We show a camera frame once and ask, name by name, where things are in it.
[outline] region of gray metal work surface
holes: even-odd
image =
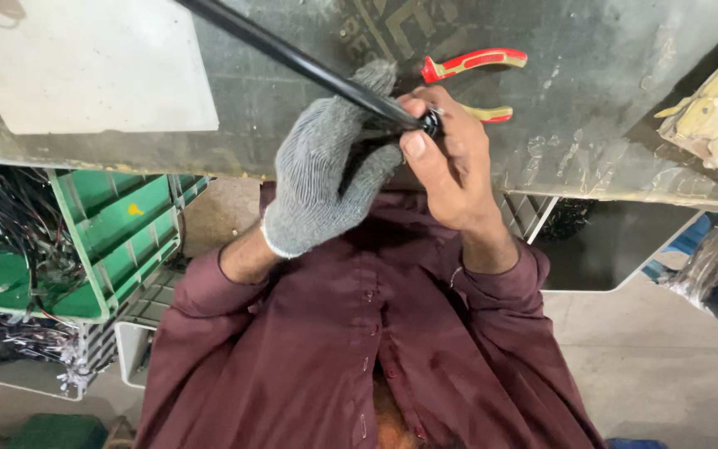
[[[498,187],[718,210],[718,172],[659,138],[652,118],[718,67],[718,2],[226,3],[343,74],[374,57],[395,59],[407,75],[401,89],[421,81],[426,55],[444,62],[475,49],[522,50],[524,69],[482,67],[443,82],[469,106],[514,108],[511,121],[486,126]],[[275,151],[295,118],[325,93],[194,23],[219,131],[16,136],[0,118],[0,162],[272,178]]]

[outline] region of pliers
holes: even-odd
[[[425,57],[425,67],[421,71],[426,83],[444,80],[455,74],[473,67],[488,66],[490,64],[504,64],[510,67],[525,67],[528,55],[515,49],[493,48],[482,49],[452,59],[444,64],[437,64],[430,56]],[[493,109],[477,109],[461,105],[467,113],[484,123],[500,123],[511,118],[514,110],[509,106]]]

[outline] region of gloved hand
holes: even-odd
[[[395,78],[394,64],[374,61],[353,79],[388,96]],[[402,162],[394,145],[349,159],[351,144],[369,117],[340,97],[316,100],[298,117],[276,154],[276,198],[261,227],[273,252],[298,257],[367,217],[384,180]]]

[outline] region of yellow tag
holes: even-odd
[[[137,205],[135,203],[132,203],[129,205],[128,212],[129,212],[129,215],[143,215],[143,211],[140,209],[137,209]]]

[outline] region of floor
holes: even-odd
[[[227,241],[258,212],[258,182],[222,178],[190,205],[185,253]],[[549,294],[546,314],[604,436],[659,439],[670,447],[718,447],[718,321],[638,275],[606,294]],[[0,387],[0,433],[33,413],[140,418],[142,391],[117,366],[81,403]]]

